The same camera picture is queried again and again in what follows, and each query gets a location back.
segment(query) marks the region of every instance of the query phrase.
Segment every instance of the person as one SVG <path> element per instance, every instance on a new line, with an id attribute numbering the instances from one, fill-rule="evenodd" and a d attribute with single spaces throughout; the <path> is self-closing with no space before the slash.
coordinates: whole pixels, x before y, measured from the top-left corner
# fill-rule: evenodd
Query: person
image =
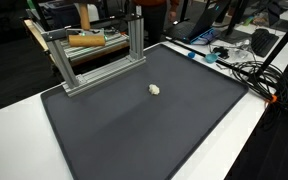
<path id="1" fill-rule="evenodd" d="M 140 5 L 144 18 L 144 29 L 148 32 L 149 43 L 156 44 L 160 41 L 164 28 L 164 21 L 167 12 L 167 0 L 133 0 L 131 10 L 135 12 L 135 6 Z M 174 22 L 176 9 L 179 0 L 170 0 L 171 8 L 168 13 L 168 20 Z"/>

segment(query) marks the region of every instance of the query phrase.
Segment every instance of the small white object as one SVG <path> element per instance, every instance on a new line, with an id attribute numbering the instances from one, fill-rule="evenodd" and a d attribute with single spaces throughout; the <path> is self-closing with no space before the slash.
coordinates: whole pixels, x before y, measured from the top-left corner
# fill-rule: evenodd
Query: small white object
<path id="1" fill-rule="evenodd" d="M 150 93 L 153 95 L 158 95 L 160 93 L 160 88 L 158 88 L 155 84 L 150 84 L 148 88 Z"/>
<path id="2" fill-rule="evenodd" d="M 250 40 L 246 39 L 244 45 L 250 45 Z"/>

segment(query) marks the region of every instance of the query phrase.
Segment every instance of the black mat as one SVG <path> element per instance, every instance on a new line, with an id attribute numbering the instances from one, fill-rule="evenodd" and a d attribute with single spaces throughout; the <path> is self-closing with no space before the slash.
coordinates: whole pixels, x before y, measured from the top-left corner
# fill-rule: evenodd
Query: black mat
<path id="1" fill-rule="evenodd" d="M 248 91 L 245 85 L 157 46 L 147 63 L 68 98 L 42 94 L 75 179 L 170 178 Z M 149 84 L 160 87 L 153 96 Z"/>

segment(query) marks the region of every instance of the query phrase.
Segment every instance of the table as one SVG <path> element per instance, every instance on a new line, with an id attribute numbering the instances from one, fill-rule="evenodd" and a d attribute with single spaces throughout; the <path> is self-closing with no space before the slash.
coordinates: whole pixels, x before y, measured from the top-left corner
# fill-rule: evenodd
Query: table
<path id="1" fill-rule="evenodd" d="M 252 33 L 255 26 L 237 29 Z M 180 53 L 188 51 L 164 42 Z M 190 46 L 203 53 L 207 47 Z M 223 74 L 215 64 L 202 57 L 194 60 Z M 288 44 L 273 61 L 284 70 L 288 63 Z M 173 179 L 224 179 L 251 132 L 265 111 L 264 101 L 253 92 L 247 93 L 223 118 Z M 71 180 L 73 179 L 44 111 L 40 94 L 0 110 L 0 180 Z"/>

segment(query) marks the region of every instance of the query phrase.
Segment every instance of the black cable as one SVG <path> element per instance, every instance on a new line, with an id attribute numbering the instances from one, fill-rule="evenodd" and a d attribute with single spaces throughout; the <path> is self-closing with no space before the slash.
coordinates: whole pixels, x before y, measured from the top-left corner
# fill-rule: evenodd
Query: black cable
<path id="1" fill-rule="evenodd" d="M 257 61 L 256 61 L 256 57 L 255 57 L 255 52 L 253 51 L 253 48 L 252 48 L 252 45 L 251 45 L 251 44 L 252 44 L 252 42 L 250 42 L 250 45 L 249 45 L 249 48 L 248 48 L 248 49 L 249 49 L 249 51 L 252 53 L 254 61 L 257 62 Z"/>
<path id="2" fill-rule="evenodd" d="M 117 8 L 118 8 L 118 10 L 121 10 L 120 3 L 118 2 L 118 0 L 115 0 L 115 1 L 116 1 L 116 4 L 117 4 Z"/>
<path id="3" fill-rule="evenodd" d="M 248 61 L 233 64 L 239 70 L 248 70 L 249 76 L 242 75 L 240 71 L 233 71 L 236 79 L 242 83 L 246 83 L 250 89 L 263 97 L 268 103 L 276 108 L 288 112 L 288 80 L 284 77 L 283 72 L 276 66 L 270 65 L 265 71 L 260 72 L 260 76 L 255 73 L 260 69 L 263 62 Z M 269 85 L 276 90 L 273 94 Z"/>
<path id="4" fill-rule="evenodd" d="M 275 125 L 275 123 L 277 122 L 281 114 L 282 114 L 282 111 L 279 108 L 277 108 L 276 106 L 269 106 L 265 110 L 258 126 L 263 131 L 269 131 Z"/>
<path id="5" fill-rule="evenodd" d="M 114 26 L 114 28 L 117 29 L 118 31 L 122 32 L 121 26 L 124 23 L 124 20 L 123 19 L 119 19 L 118 21 L 119 21 L 118 25 Z"/>
<path id="6" fill-rule="evenodd" d="M 278 23 L 276 22 L 275 24 L 273 24 L 273 26 L 270 27 L 271 29 L 272 29 L 272 27 L 273 27 L 273 30 L 275 31 L 275 32 L 274 32 L 274 35 L 276 35 L 277 25 L 278 25 Z"/>

